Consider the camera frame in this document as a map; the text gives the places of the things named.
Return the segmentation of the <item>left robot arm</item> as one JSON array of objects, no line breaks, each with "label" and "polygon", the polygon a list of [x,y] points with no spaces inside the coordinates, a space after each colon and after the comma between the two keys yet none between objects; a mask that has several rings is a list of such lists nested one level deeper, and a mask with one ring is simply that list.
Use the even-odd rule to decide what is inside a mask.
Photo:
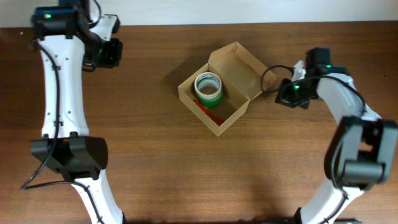
[{"label": "left robot arm", "polygon": [[31,153],[41,168],[60,174],[62,184],[78,192],[92,223],[124,223],[106,176],[107,143],[90,135],[82,87],[83,72],[119,65],[119,17],[103,14],[97,1],[63,0],[38,7],[31,23],[45,80],[44,124]]}]

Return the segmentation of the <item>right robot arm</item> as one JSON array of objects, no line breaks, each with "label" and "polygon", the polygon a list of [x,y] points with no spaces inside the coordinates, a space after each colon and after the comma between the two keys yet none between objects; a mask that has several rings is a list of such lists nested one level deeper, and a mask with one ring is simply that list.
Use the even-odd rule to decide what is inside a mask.
[{"label": "right robot arm", "polygon": [[336,223],[353,200],[387,180],[397,123],[367,105],[349,71],[331,63],[327,48],[309,50],[292,72],[282,81],[276,103],[307,109],[312,100],[322,100],[338,125],[325,155],[325,179],[311,201],[298,208],[294,223]]}]

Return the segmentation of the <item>white masking tape roll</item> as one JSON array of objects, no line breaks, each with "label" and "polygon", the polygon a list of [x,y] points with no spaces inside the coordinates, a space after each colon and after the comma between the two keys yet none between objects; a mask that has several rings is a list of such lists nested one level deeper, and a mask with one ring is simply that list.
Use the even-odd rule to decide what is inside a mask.
[{"label": "white masking tape roll", "polygon": [[221,78],[212,72],[201,73],[194,81],[195,93],[202,100],[218,98],[221,95],[222,87]]}]

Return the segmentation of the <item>orange utility knife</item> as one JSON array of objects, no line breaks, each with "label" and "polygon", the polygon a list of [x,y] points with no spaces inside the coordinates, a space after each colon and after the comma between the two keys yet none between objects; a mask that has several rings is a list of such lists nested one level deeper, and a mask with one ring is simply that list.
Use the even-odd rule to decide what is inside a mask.
[{"label": "orange utility knife", "polygon": [[205,108],[203,105],[201,105],[197,100],[193,100],[193,102],[209,117],[211,118],[212,121],[214,121],[218,126],[221,126],[224,123],[224,120],[219,119],[216,117],[214,114],[212,114],[210,111],[208,111],[207,108]]}]

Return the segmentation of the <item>brown cardboard box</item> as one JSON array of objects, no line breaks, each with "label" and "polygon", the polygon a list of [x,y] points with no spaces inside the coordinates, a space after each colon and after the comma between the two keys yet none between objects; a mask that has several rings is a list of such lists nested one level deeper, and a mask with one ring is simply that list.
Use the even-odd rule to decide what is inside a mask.
[{"label": "brown cardboard box", "polygon": [[[216,136],[225,132],[239,117],[249,103],[268,90],[277,80],[273,72],[239,42],[234,42],[211,53],[208,62],[178,86],[180,101],[193,112]],[[223,96],[216,106],[208,108],[212,114],[224,120],[218,126],[194,102],[199,98],[195,93],[194,81],[199,74],[212,72],[221,78]]]}]

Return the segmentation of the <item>green tape roll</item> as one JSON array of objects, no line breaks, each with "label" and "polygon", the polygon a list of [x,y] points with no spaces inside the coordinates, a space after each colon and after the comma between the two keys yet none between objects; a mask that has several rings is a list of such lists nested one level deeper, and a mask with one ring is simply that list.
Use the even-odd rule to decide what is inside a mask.
[{"label": "green tape roll", "polygon": [[195,91],[201,104],[208,108],[216,106],[223,96],[222,83],[212,78],[200,80]]}]

